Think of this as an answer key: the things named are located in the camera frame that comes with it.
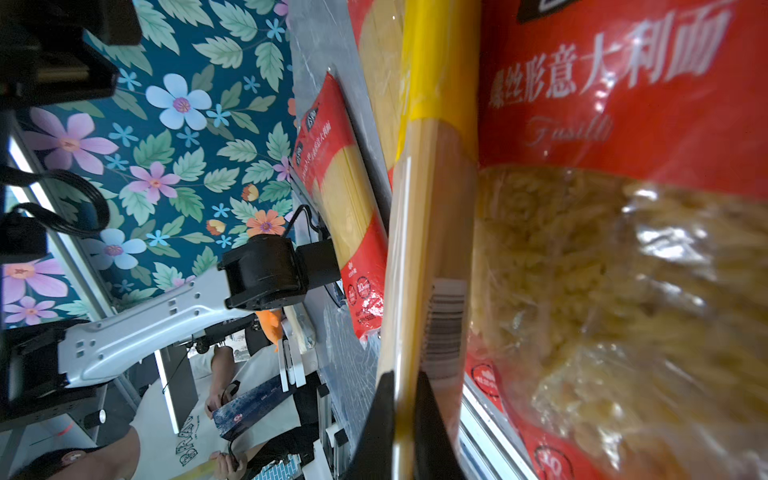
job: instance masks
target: person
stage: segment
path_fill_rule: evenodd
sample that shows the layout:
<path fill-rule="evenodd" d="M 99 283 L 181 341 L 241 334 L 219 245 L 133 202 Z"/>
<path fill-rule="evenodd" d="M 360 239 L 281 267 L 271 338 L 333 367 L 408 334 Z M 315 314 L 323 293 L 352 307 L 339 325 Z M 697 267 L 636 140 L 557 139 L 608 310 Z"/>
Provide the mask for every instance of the person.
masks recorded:
<path fill-rule="evenodd" d="M 226 453 L 228 442 L 212 420 L 213 411 L 230 400 L 225 391 L 232 381 L 239 380 L 240 391 L 246 392 L 279 375 L 277 353 L 267 346 L 247 362 L 235 364 L 232 349 L 223 346 L 190 362 L 199 399 L 178 434 L 158 380 L 144 394 L 125 437 L 100 449 L 49 452 L 12 480 L 169 480 L 209 460 L 216 461 L 214 478 L 242 480 L 247 472 L 258 473 L 261 466 L 294 453 L 292 444 L 304 448 L 307 436 L 317 432 L 315 373 L 308 378 L 309 388 L 298 389 L 235 440 L 232 452 L 239 452 L 234 453 L 239 465 L 234 468 L 233 457 Z M 298 410 L 294 397 L 301 399 Z"/>

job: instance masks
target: orange flower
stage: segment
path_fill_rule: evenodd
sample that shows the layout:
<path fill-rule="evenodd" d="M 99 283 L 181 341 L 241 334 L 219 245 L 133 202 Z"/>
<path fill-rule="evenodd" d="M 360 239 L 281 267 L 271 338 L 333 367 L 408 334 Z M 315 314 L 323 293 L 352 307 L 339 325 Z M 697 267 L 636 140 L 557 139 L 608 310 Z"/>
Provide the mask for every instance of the orange flower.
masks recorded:
<path fill-rule="evenodd" d="M 208 223 L 205 224 L 205 227 L 208 229 L 211 235 L 221 235 L 227 229 L 227 225 L 225 225 L 224 222 L 220 220 L 208 220 Z"/>
<path fill-rule="evenodd" d="M 288 115 L 293 116 L 293 126 L 298 128 L 299 119 L 296 118 L 296 99 L 295 98 L 288 99 Z"/>
<path fill-rule="evenodd" d="M 259 197 L 259 189 L 254 184 L 248 185 L 243 189 L 242 197 L 246 202 L 252 202 Z"/>
<path fill-rule="evenodd" d="M 266 214 L 264 213 L 264 210 L 258 210 L 253 215 L 253 218 L 249 218 L 246 222 L 246 226 L 250 227 L 248 229 L 248 237 L 263 235 L 265 233 L 282 235 L 286 230 L 285 227 L 282 227 L 285 223 L 286 219 L 278 215 L 275 210 L 270 210 L 266 212 Z"/>

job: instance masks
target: hand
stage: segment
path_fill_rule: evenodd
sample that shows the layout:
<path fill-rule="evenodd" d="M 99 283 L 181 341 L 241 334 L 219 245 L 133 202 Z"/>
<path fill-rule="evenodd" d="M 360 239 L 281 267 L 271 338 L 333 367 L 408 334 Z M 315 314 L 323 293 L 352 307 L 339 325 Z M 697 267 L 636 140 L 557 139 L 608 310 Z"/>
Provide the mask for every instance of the hand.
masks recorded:
<path fill-rule="evenodd" d="M 209 460 L 217 460 L 214 478 L 217 480 L 240 480 L 245 476 L 248 458 L 244 454 L 236 454 L 235 456 L 240 463 L 237 470 L 234 469 L 232 457 L 229 455 L 221 452 L 210 454 Z"/>
<path fill-rule="evenodd" d="M 226 389 L 213 389 L 205 401 L 205 414 L 209 419 L 214 417 L 214 412 L 225 406 L 232 401 L 229 393 L 225 393 Z"/>

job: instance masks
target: grey table surface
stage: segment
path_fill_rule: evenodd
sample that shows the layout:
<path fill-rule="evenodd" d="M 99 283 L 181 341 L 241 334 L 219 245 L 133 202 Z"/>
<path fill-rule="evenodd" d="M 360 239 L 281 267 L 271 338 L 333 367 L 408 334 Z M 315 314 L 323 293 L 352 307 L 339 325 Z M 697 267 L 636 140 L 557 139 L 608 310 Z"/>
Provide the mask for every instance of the grey table surface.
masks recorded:
<path fill-rule="evenodd" d="M 373 193 L 388 226 L 392 192 L 346 0 L 292 0 L 288 25 L 296 115 L 301 118 L 310 109 L 330 71 L 344 94 Z M 339 310 L 322 288 L 309 292 L 304 305 L 317 330 L 321 379 L 329 386 L 337 421 L 347 430 L 354 452 L 376 389 L 379 339 L 374 336 L 363 347 L 349 312 Z"/>

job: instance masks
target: floral wallpaper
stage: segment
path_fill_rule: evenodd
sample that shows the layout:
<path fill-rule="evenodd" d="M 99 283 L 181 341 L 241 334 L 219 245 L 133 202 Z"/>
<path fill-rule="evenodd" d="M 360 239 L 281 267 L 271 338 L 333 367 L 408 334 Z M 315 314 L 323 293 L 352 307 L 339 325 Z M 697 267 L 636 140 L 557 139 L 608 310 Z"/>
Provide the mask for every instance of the floral wallpaper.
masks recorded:
<path fill-rule="evenodd" d="M 47 168 L 87 178 L 108 199 L 108 228 L 82 246 L 118 309 L 191 281 L 253 235 L 282 234 L 293 209 L 288 2 L 134 6 L 140 46 L 86 36 L 119 67 L 114 97 L 18 116 Z M 70 221 L 93 215 L 78 191 L 62 184 L 57 195 Z M 55 260 L 3 274 L 7 322 L 86 313 L 61 287 Z"/>

